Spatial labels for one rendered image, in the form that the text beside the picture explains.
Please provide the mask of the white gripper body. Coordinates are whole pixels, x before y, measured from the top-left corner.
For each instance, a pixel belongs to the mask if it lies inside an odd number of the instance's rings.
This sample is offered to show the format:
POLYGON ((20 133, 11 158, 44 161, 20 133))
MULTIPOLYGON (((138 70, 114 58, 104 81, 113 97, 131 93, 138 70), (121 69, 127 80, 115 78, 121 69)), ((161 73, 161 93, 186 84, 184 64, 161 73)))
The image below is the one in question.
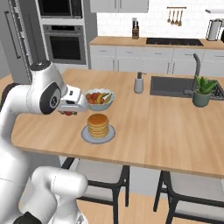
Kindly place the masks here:
POLYGON ((88 111, 88 102, 86 100, 78 101, 61 101, 57 107, 59 112, 87 112, 88 111))

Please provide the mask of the pancake stack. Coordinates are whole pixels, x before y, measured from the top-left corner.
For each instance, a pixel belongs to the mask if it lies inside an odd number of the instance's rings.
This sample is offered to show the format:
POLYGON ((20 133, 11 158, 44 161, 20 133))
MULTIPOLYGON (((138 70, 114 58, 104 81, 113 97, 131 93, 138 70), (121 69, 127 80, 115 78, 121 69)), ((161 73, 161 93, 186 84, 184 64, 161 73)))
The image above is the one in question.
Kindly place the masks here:
POLYGON ((93 114, 87 119, 87 130, 91 137, 105 137, 109 133, 109 119, 104 114, 93 114))

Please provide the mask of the grey fridge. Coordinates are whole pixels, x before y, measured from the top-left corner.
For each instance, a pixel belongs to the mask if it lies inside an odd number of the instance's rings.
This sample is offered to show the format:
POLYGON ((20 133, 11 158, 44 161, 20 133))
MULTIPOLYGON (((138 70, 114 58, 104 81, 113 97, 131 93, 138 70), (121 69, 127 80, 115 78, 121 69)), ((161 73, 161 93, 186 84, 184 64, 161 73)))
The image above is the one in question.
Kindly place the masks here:
POLYGON ((30 65, 46 57, 36 0, 0 0, 0 40, 12 79, 16 83, 30 84, 30 65), (4 11, 9 12, 14 44, 4 11))

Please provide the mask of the red fruit pile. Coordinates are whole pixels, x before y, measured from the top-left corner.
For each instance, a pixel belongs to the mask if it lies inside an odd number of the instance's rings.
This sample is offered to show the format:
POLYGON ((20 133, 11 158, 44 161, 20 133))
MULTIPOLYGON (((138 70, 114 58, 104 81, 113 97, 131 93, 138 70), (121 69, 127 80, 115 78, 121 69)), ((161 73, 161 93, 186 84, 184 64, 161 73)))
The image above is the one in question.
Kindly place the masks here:
POLYGON ((96 100, 99 96, 99 93, 86 94, 87 102, 90 104, 96 104, 96 100))

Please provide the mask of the pale blue fruit bowl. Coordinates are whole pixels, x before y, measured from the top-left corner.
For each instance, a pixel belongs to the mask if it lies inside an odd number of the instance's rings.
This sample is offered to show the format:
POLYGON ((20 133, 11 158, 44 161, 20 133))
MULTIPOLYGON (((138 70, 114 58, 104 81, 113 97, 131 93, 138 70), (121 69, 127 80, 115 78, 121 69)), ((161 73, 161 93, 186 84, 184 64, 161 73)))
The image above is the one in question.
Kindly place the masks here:
POLYGON ((103 104, 97 104, 97 103, 96 104, 90 104, 90 103, 87 103, 88 108, 93 110, 93 111, 103 111, 103 110, 108 109, 111 106, 111 104, 114 101, 114 99, 116 98, 113 91, 111 91, 109 89, 104 89, 104 88, 90 89, 84 95, 86 97, 86 94, 92 94, 92 93, 99 93, 99 94, 107 93, 109 95, 112 95, 112 97, 111 97, 111 99, 109 100, 108 103, 103 103, 103 104))

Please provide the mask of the yellow banana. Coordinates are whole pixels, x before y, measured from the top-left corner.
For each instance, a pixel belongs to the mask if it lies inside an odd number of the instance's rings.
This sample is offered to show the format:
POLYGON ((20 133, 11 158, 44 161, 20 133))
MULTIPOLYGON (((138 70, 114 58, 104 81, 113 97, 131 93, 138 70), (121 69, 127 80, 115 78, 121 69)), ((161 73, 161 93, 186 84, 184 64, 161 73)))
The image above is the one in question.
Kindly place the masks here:
POLYGON ((97 104, 108 103, 111 97, 112 97, 112 94, 107 94, 107 93, 99 94, 96 99, 96 103, 97 104))

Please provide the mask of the grey round plate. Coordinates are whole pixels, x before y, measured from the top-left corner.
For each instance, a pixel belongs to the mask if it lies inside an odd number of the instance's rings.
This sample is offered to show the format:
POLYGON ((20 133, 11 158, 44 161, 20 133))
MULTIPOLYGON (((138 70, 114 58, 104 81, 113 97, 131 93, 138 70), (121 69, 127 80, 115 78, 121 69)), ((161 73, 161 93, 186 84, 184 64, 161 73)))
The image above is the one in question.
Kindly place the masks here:
POLYGON ((108 126, 108 134, 105 137, 102 138, 94 138, 91 137, 90 134, 88 133, 88 127, 85 126, 83 130, 81 131, 81 137, 82 139, 90 144, 105 144, 112 140, 116 135, 116 130, 112 125, 108 126))

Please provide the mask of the steel built-in oven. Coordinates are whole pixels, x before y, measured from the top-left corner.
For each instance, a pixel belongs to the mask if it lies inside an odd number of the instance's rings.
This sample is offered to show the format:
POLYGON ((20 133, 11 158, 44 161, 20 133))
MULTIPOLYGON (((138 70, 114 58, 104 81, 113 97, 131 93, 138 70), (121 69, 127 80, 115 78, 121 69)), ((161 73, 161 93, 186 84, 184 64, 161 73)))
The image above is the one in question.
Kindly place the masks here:
POLYGON ((43 25, 49 60, 54 63, 85 65, 82 25, 43 25))

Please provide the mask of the grey soap dispenser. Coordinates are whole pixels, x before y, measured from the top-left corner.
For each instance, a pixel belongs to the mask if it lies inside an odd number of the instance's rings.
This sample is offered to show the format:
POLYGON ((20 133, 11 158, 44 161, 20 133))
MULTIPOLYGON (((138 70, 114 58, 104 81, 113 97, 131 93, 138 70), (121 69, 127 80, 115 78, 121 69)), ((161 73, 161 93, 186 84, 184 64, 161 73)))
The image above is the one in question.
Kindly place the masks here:
POLYGON ((143 73, 138 72, 137 77, 135 78, 135 83, 134 83, 134 92, 136 94, 141 94, 144 91, 144 78, 143 78, 143 73))

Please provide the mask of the black chair with grey seat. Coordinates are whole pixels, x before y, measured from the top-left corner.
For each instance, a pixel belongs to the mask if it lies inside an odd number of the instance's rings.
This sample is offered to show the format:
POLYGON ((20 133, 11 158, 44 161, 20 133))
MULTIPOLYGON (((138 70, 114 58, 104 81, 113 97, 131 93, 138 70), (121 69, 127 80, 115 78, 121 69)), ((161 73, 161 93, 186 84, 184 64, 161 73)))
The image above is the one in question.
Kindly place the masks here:
POLYGON ((118 224, 118 198, 125 188, 125 206, 130 200, 130 167, 128 165, 79 159, 76 169, 88 179, 88 187, 80 200, 113 207, 114 224, 118 224))
POLYGON ((153 211, 160 194, 168 199, 165 224, 174 217, 211 224, 224 224, 224 179, 161 171, 153 211))

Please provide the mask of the white base cupboards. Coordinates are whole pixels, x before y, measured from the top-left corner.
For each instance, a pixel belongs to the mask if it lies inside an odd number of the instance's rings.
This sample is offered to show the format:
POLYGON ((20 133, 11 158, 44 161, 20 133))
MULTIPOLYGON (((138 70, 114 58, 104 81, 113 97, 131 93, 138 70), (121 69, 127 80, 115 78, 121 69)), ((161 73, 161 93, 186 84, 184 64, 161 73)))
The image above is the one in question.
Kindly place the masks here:
POLYGON ((224 50, 151 46, 91 45, 91 68, 146 74, 193 75, 197 54, 200 74, 224 77, 224 50))

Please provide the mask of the wooden knife block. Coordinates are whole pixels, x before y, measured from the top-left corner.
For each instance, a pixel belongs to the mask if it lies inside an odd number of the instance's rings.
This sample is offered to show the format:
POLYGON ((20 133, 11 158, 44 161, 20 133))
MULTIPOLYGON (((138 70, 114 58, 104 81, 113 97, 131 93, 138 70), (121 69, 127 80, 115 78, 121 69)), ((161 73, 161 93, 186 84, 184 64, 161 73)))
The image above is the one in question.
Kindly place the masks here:
POLYGON ((139 39, 139 26, 137 21, 132 21, 132 39, 139 39))

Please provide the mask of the dark grey sink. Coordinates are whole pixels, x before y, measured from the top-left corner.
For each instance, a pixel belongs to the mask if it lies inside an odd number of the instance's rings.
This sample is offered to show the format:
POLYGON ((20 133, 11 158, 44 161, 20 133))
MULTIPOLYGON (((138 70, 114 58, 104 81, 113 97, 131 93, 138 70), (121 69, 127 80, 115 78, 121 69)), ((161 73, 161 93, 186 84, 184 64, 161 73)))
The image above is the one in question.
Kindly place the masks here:
POLYGON ((152 76, 150 94, 180 98, 192 98, 197 82, 188 78, 152 76))

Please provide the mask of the black microwave oven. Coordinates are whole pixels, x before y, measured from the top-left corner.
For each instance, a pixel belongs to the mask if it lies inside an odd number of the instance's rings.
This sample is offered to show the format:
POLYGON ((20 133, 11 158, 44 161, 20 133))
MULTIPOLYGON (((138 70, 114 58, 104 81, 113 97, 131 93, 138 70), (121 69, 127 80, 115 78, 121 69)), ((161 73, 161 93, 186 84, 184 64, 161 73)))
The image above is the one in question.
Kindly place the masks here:
POLYGON ((43 18, 82 19, 81 0, 38 0, 38 7, 43 18))

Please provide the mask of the black hob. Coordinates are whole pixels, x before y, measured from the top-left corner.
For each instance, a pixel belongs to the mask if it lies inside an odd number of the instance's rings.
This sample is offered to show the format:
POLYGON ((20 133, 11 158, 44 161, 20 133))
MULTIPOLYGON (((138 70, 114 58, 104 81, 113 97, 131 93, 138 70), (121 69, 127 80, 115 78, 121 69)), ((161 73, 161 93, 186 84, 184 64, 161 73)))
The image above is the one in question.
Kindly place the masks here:
POLYGON ((196 38, 147 38, 146 44, 166 46, 203 46, 201 41, 196 38))

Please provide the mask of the green plant in pot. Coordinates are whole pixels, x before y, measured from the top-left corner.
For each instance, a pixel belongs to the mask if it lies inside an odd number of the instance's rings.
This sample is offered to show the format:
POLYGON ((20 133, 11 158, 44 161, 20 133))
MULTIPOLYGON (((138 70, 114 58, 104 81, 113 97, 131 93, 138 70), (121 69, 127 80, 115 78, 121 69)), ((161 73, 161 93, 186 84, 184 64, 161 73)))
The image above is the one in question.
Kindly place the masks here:
POLYGON ((204 108, 210 100, 211 94, 218 81, 208 80, 204 77, 196 76, 197 87, 192 95, 192 103, 199 108, 204 108))

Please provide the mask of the dark grey tap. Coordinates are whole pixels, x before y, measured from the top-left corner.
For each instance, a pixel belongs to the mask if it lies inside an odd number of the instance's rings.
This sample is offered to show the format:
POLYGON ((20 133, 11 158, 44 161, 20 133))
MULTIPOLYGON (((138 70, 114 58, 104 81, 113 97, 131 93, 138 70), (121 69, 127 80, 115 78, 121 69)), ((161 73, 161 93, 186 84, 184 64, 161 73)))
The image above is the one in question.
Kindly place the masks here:
POLYGON ((192 80, 192 85, 191 86, 189 86, 190 80, 187 80, 186 85, 185 85, 185 90, 184 90, 185 95, 193 95, 193 92, 196 88, 196 79, 199 77, 199 74, 200 74, 200 59, 199 59, 199 56, 195 53, 193 55, 193 57, 196 61, 195 75, 194 75, 194 78, 192 80))

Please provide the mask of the black dish rack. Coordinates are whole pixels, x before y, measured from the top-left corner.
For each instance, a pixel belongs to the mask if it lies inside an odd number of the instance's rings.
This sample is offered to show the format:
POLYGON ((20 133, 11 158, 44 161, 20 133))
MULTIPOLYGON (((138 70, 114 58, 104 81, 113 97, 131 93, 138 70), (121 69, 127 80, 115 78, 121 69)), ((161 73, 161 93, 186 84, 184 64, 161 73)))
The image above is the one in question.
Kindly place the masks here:
POLYGON ((220 84, 217 84, 213 88, 213 93, 211 96, 212 99, 224 101, 224 90, 222 89, 220 84))

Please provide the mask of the white wall cupboards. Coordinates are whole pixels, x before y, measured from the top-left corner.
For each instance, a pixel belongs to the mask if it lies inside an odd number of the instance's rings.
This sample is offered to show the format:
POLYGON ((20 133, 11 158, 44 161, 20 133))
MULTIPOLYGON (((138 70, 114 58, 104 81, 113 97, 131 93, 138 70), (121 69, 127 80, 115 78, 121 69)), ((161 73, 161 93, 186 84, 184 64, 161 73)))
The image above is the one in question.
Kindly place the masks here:
POLYGON ((147 13, 149 0, 90 0, 95 13, 147 13))

